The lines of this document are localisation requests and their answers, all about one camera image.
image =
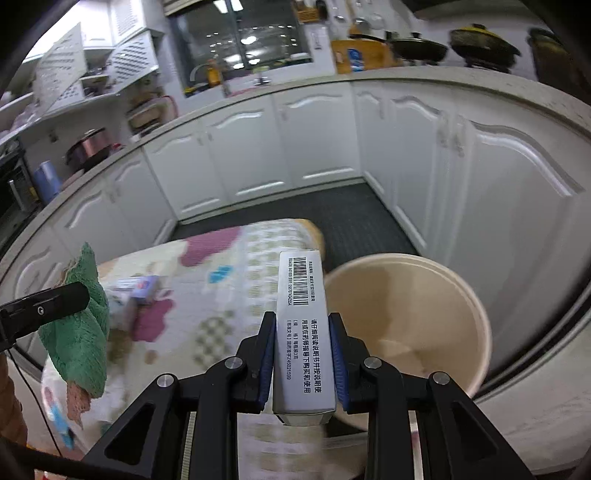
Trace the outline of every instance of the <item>small box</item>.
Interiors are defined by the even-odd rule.
[[[148,275],[145,277],[120,278],[114,286],[114,291],[128,291],[131,298],[139,305],[152,303],[156,292],[160,289],[160,277]]]
[[[279,257],[273,413],[286,425],[329,421],[336,410],[330,330],[318,250]]]

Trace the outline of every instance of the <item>blue container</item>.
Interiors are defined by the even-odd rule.
[[[37,193],[44,205],[47,205],[53,197],[60,193],[61,180],[49,160],[43,162],[33,172],[33,182],[35,182]]]

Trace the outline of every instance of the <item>green cloth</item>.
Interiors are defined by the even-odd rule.
[[[63,284],[75,281],[88,288],[87,308],[43,325],[39,337],[61,377],[84,388],[91,398],[99,398],[107,380],[109,304],[99,283],[95,253],[87,243],[75,265],[66,272]]]

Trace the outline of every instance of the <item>microwave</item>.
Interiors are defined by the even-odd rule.
[[[25,151],[13,140],[0,154],[0,258],[40,207]]]

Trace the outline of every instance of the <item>kitchen window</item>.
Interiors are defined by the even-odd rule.
[[[186,95],[209,88],[211,60],[226,80],[311,61],[290,0],[201,0],[169,19]]]

